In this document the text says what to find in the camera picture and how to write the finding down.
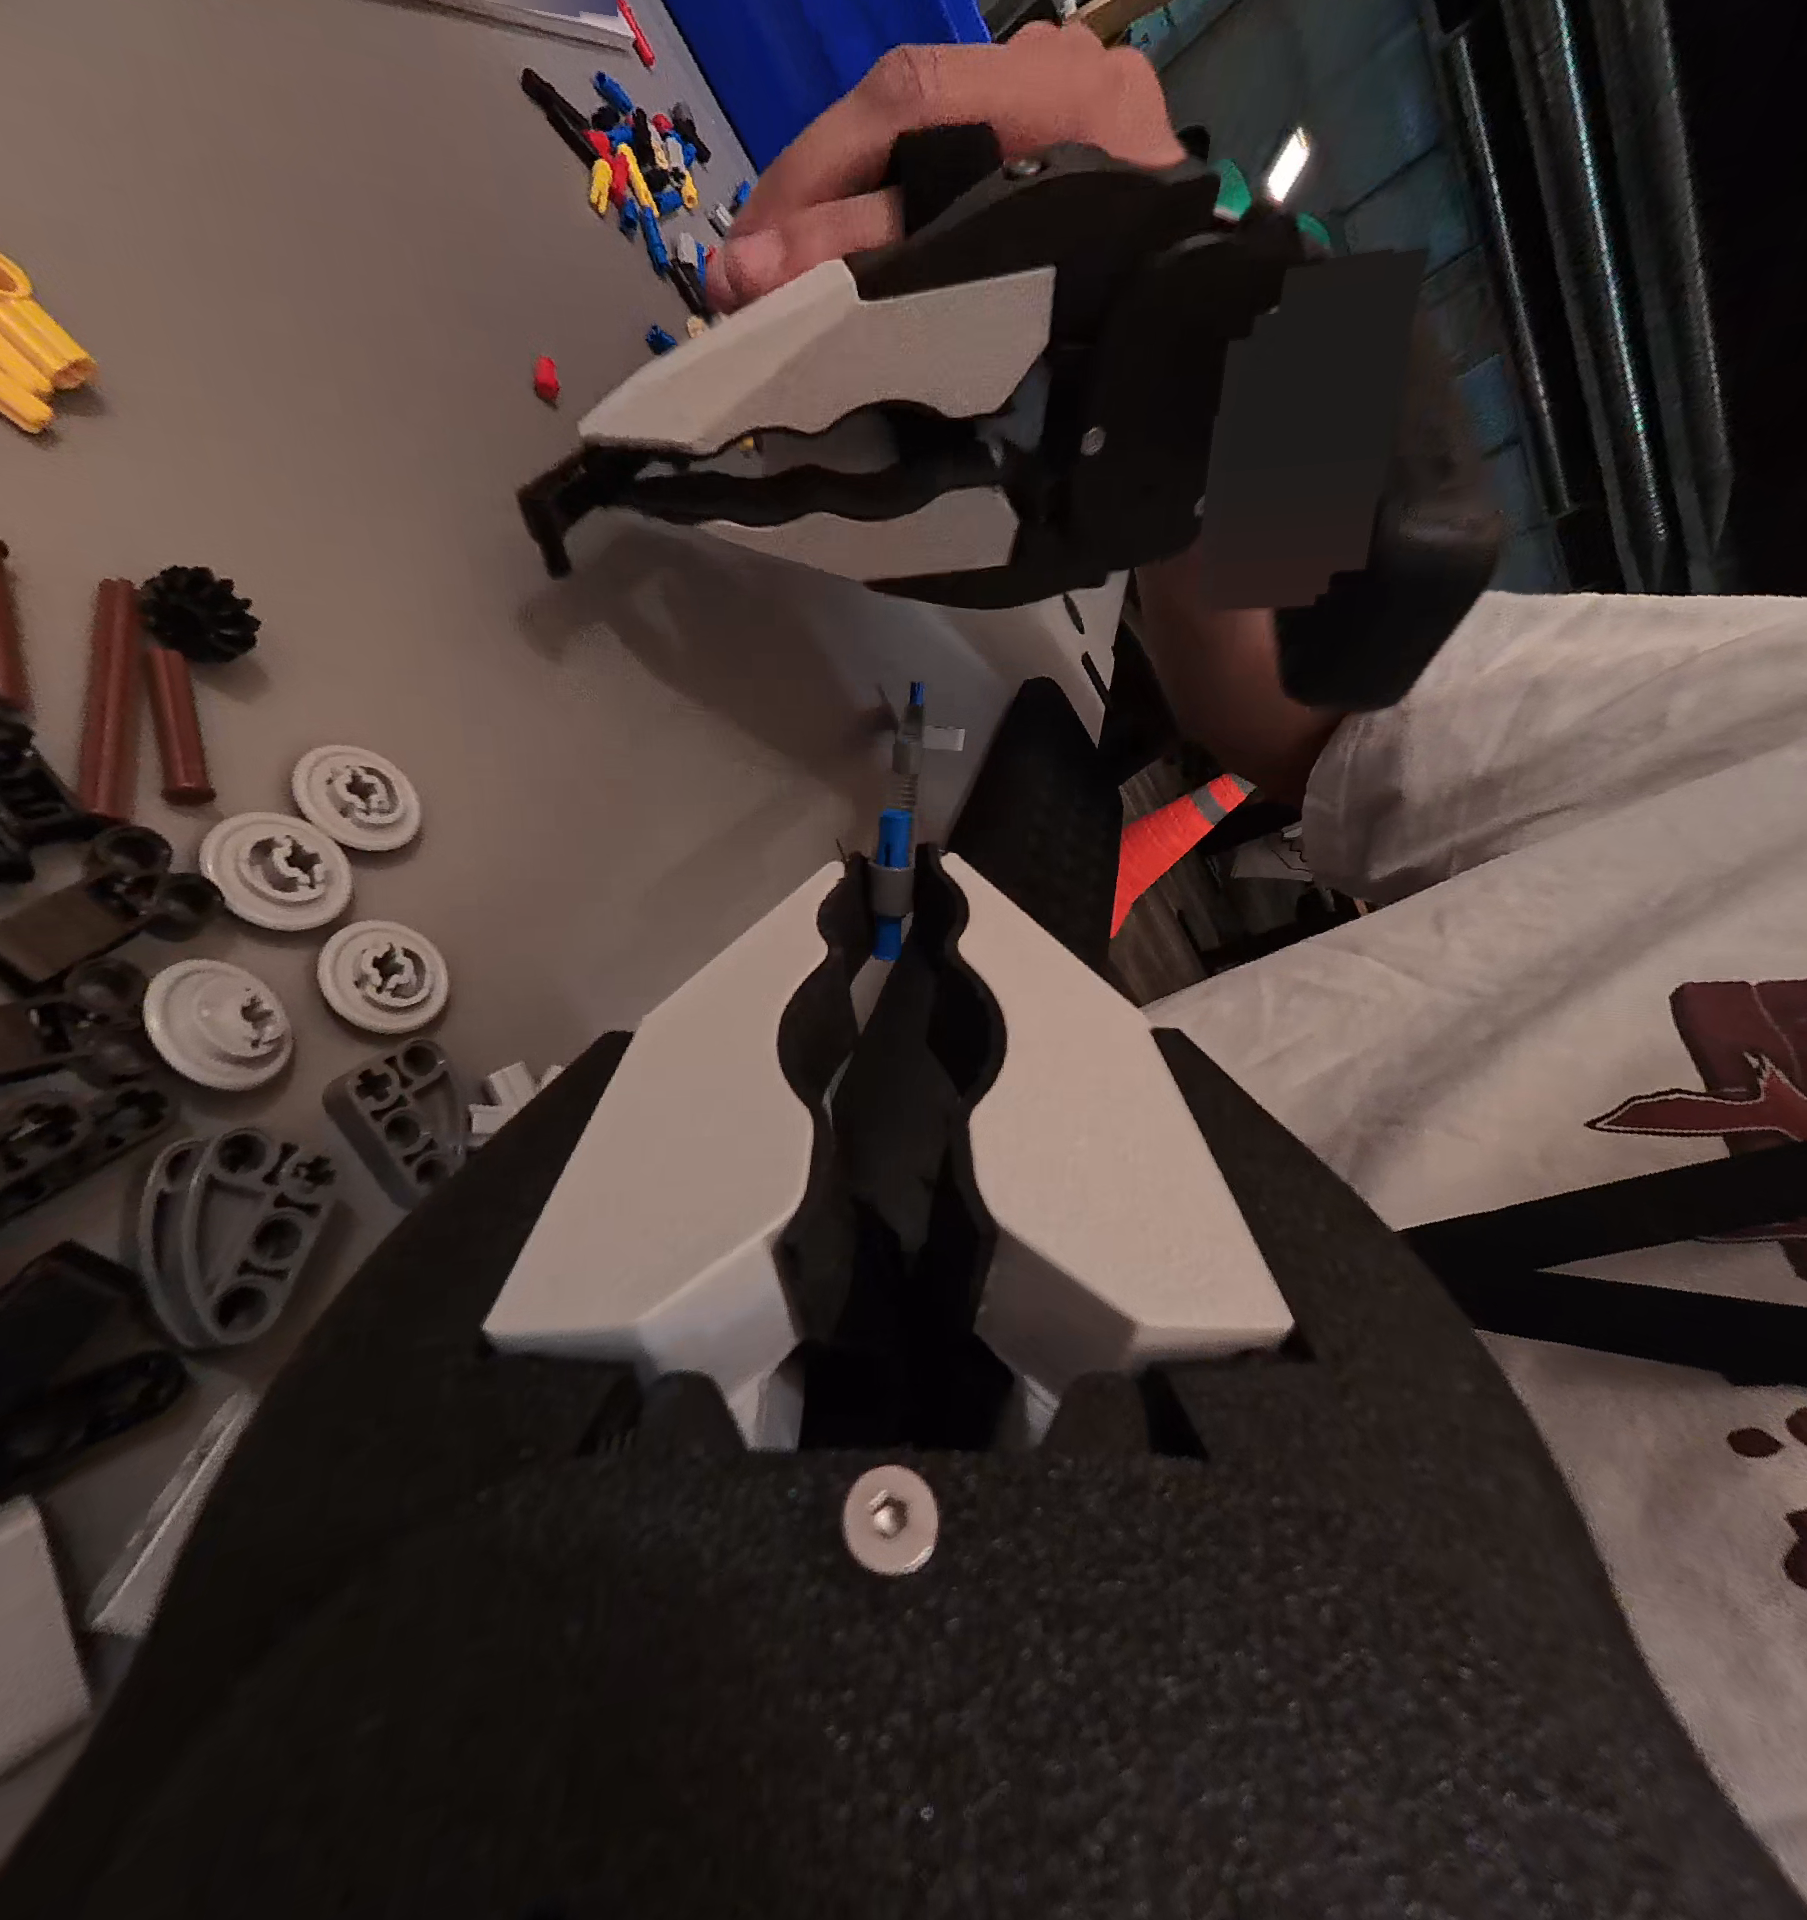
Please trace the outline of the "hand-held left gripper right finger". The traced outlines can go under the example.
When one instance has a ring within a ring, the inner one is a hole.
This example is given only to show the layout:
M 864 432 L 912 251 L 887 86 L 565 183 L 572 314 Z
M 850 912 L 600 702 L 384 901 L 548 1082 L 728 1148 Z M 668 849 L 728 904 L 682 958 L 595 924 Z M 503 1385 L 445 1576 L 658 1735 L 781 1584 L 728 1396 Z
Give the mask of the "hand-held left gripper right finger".
M 973 1312 L 1038 1444 L 1086 1375 L 1280 1350 L 1275 1275 L 1153 1042 L 1149 1015 L 960 854 L 955 975 L 985 990 L 966 1118 L 991 1228 Z

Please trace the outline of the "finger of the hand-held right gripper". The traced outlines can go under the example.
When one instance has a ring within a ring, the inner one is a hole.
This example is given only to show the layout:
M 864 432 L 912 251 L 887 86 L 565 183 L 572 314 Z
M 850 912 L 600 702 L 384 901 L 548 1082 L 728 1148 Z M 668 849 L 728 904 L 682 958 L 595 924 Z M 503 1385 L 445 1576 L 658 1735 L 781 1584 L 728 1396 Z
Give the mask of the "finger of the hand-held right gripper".
M 588 432 L 600 509 L 876 582 L 1004 565 L 1016 510 L 979 427 L 747 427 L 714 451 Z
M 846 260 L 652 357 L 580 418 L 595 448 L 720 453 L 758 432 L 818 434 L 867 404 L 1000 411 L 1052 335 L 1054 268 L 864 301 Z

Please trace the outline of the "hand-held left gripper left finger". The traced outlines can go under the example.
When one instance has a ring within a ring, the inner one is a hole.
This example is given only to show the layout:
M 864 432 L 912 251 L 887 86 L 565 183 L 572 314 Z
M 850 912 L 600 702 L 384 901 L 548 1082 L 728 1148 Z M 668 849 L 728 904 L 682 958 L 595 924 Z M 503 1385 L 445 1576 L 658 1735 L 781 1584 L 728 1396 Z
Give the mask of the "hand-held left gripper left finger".
M 827 1101 L 860 1038 L 864 866 L 829 861 L 627 1038 L 496 1295 L 503 1354 L 708 1378 L 741 1443 L 793 1451 L 803 1250 L 827 1228 Z

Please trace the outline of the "pile of colourful lego pins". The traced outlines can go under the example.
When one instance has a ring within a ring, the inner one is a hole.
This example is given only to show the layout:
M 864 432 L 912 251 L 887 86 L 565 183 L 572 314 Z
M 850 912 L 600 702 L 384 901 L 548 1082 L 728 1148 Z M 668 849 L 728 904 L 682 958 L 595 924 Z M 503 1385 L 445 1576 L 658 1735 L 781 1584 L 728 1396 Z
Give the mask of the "pile of colourful lego pins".
M 588 217 L 620 238 L 664 301 L 647 347 L 668 354 L 717 325 L 708 259 L 744 209 L 758 168 L 701 80 L 660 2 L 616 2 L 623 44 L 588 51 L 568 84 L 519 69 L 519 93 L 583 173 Z

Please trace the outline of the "black lego beam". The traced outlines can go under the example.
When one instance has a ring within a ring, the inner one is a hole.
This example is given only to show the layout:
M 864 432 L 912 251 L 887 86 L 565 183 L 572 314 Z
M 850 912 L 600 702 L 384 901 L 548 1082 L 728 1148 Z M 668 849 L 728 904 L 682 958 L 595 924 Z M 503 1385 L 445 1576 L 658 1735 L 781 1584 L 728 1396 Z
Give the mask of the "black lego beam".
M 592 514 L 631 505 L 650 456 L 631 448 L 580 444 L 517 490 L 517 509 L 549 581 L 574 572 L 572 531 Z

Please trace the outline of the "long dark grey lego beam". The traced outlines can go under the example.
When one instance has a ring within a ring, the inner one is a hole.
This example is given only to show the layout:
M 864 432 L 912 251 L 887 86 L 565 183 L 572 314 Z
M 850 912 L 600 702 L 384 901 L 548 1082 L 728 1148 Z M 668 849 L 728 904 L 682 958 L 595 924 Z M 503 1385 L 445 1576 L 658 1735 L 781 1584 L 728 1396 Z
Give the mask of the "long dark grey lego beam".
M 864 860 L 864 901 L 870 923 L 870 958 L 892 963 L 901 958 L 914 918 L 918 825 L 923 763 L 928 757 L 960 757 L 966 729 L 928 717 L 928 684 L 914 680 L 899 707 L 881 712 L 887 721 L 887 786 L 875 817 L 875 848 Z

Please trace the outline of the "light grey lego beam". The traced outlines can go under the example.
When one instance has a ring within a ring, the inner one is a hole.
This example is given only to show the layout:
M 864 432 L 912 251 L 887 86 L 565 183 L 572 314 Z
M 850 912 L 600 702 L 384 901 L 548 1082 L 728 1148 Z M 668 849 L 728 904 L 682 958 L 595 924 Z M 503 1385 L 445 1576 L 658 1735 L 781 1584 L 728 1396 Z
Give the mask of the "light grey lego beam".
M 84 1631 L 118 1641 L 147 1636 L 220 1471 L 259 1409 L 259 1391 L 237 1388 L 215 1403 L 190 1451 L 150 1503 L 84 1607 Z
M 89 1716 L 42 1508 L 0 1505 L 0 1782 Z

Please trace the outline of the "pile of yellow lego pieces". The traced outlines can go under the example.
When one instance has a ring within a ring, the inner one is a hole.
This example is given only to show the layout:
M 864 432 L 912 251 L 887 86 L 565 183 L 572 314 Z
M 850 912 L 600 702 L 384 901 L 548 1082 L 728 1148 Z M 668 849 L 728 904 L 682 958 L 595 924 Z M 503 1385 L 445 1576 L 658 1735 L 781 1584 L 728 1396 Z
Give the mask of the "pile of yellow lego pieces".
M 42 305 L 28 271 L 0 251 L 0 418 L 28 434 L 53 422 L 56 395 L 95 382 L 95 361 Z

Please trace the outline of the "person's right hand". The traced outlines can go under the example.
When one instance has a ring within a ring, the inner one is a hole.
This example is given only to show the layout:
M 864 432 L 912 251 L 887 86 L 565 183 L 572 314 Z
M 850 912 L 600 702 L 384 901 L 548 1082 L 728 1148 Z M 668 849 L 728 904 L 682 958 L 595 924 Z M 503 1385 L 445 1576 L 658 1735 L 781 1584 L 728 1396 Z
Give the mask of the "person's right hand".
M 1151 64 L 1081 24 L 1031 24 L 1000 44 L 899 44 L 758 177 L 705 260 L 713 308 L 738 311 L 829 259 L 895 246 L 905 202 L 887 183 L 890 153 L 931 125 L 989 125 L 1006 158 L 1058 144 L 1139 168 L 1185 158 Z

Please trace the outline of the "black perforated panel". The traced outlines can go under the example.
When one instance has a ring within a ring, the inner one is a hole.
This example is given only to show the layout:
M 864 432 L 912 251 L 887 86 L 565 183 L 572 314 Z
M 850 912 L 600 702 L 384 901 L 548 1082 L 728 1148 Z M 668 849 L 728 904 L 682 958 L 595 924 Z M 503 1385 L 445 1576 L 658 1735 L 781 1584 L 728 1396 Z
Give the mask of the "black perforated panel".
M 1024 680 L 943 854 L 966 860 L 1091 973 L 1108 969 L 1120 786 L 1054 680 Z

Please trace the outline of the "blue plastic bin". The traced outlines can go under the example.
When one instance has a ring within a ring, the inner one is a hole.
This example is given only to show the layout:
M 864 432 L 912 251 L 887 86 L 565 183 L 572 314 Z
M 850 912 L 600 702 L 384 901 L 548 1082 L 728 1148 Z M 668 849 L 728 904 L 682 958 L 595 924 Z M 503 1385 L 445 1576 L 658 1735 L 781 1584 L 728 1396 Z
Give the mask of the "blue plastic bin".
M 985 44 L 979 2 L 664 2 L 744 158 L 765 166 L 899 44 Z

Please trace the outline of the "bundle of grey ceiling pipes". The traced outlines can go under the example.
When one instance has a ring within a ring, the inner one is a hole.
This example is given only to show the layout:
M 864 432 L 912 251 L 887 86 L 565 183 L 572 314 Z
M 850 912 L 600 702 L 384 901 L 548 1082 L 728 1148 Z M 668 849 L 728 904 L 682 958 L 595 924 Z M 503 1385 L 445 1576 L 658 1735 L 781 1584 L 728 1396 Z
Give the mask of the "bundle of grey ceiling pipes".
M 1731 430 L 1670 2 L 1425 2 L 1575 585 L 1731 593 Z

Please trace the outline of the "pile of black grey parts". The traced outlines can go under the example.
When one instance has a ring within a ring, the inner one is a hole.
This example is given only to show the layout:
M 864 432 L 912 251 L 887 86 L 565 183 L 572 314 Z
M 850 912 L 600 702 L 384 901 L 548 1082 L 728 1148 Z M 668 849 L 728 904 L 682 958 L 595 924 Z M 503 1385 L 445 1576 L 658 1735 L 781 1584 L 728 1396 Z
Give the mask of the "pile of black grey parts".
M 411 1208 L 549 1076 L 509 1068 L 467 1110 L 431 1026 L 450 969 L 409 924 L 346 923 L 351 854 L 421 829 L 409 774 L 367 747 L 309 747 L 290 811 L 239 811 L 192 861 L 135 821 L 139 724 L 161 799 L 209 805 L 192 667 L 259 636 L 253 603 L 200 565 L 95 590 L 78 777 L 37 745 L 0 542 L 0 1505 L 161 1418 L 190 1354 L 265 1338 L 338 1205 L 317 1148 L 259 1124 L 180 1136 L 180 1092 L 247 1097 L 293 1053 L 281 998 L 194 953 L 221 918 L 324 935 L 316 989 L 397 1042 L 320 1105 L 386 1199 Z

